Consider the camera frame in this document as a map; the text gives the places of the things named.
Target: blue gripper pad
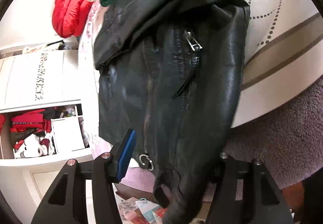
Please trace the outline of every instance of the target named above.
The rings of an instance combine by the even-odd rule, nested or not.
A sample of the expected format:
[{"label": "blue gripper pad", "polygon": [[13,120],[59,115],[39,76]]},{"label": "blue gripper pad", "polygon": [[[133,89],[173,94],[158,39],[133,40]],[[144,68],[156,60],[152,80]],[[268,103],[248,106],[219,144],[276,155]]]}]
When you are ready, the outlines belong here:
[{"label": "blue gripper pad", "polygon": [[117,179],[119,181],[121,181],[121,179],[124,178],[126,175],[133,150],[135,149],[135,146],[136,146],[136,140],[137,140],[136,132],[132,130],[132,132],[130,133],[130,137],[119,159],[118,172],[117,172]]}]

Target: metal screw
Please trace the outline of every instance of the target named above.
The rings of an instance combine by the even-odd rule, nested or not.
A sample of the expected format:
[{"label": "metal screw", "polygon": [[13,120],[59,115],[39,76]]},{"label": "metal screw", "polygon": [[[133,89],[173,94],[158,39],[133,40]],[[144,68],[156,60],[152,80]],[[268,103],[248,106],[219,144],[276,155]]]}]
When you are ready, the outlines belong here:
[{"label": "metal screw", "polygon": [[228,156],[228,154],[227,154],[227,153],[225,153],[225,152],[221,152],[221,153],[220,153],[220,157],[221,157],[222,159],[226,159],[226,158],[228,158],[229,156]]},{"label": "metal screw", "polygon": [[76,163],[76,160],[75,159],[70,159],[69,161],[67,161],[67,164],[69,165],[69,166],[72,166],[72,165],[74,165]]},{"label": "metal screw", "polygon": [[255,159],[255,164],[257,165],[257,166],[260,166],[261,164],[262,164],[262,162],[261,162],[261,160],[260,159]]},{"label": "metal screw", "polygon": [[104,159],[107,159],[111,156],[111,154],[109,152],[104,152],[101,157],[104,158]]}]

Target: white shelf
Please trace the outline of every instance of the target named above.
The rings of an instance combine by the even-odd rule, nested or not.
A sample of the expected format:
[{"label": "white shelf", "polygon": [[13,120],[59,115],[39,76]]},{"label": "white shelf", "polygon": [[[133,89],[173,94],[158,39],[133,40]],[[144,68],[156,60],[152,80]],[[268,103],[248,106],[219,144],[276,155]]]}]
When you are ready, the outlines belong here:
[{"label": "white shelf", "polygon": [[41,157],[33,158],[19,158],[19,159],[0,159],[0,166],[31,166],[31,165],[40,165],[54,163],[58,161],[64,161],[71,158],[78,158],[89,156],[89,159],[92,157],[91,148],[84,148],[80,150],[71,151],[63,154],[48,155]]},{"label": "white shelf", "polygon": [[23,106],[23,107],[1,109],[0,114],[12,113],[12,112],[18,112],[18,111],[34,110],[34,109],[43,109],[43,108],[56,107],[56,106],[77,105],[80,103],[81,103],[81,100],[62,101],[62,102],[54,102],[54,103],[46,103],[46,104],[36,103],[34,105],[28,105],[28,106]]}]

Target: zipper pull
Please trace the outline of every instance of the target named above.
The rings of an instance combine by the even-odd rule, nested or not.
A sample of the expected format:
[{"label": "zipper pull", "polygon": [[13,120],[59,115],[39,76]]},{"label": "zipper pull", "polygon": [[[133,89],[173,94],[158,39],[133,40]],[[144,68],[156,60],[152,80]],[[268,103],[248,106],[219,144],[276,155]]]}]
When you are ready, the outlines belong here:
[{"label": "zipper pull", "polygon": [[191,82],[195,79],[198,68],[200,66],[200,50],[202,46],[196,41],[190,31],[185,31],[185,39],[187,40],[188,44],[190,45],[193,53],[191,53],[191,70],[190,73],[183,83],[183,85],[178,89],[178,91],[173,95],[173,97],[180,96],[183,91],[185,91],[191,84]]},{"label": "zipper pull", "polygon": [[202,49],[202,46],[196,41],[190,31],[185,31],[185,38],[193,51],[198,52]]}]

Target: red clothing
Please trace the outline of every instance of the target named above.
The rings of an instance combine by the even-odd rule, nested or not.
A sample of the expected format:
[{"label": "red clothing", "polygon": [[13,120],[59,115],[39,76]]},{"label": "red clothing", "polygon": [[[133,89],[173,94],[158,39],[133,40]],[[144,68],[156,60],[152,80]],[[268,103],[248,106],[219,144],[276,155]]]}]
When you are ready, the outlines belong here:
[{"label": "red clothing", "polygon": [[14,145],[14,149],[19,149],[19,147],[21,147],[21,145],[24,143],[25,141],[24,140],[20,140],[19,142],[18,142],[18,144],[15,144]]},{"label": "red clothing", "polygon": [[52,131],[51,121],[46,120],[43,117],[43,112],[45,109],[34,110],[19,116],[15,116],[11,119],[12,128],[10,128],[11,132],[23,132],[28,128],[37,128],[38,131],[45,130],[47,133]]},{"label": "red clothing", "polygon": [[5,117],[4,115],[0,114],[0,134],[4,123],[5,123]]},{"label": "red clothing", "polygon": [[93,2],[87,0],[55,0],[52,25],[62,38],[80,36]]}]

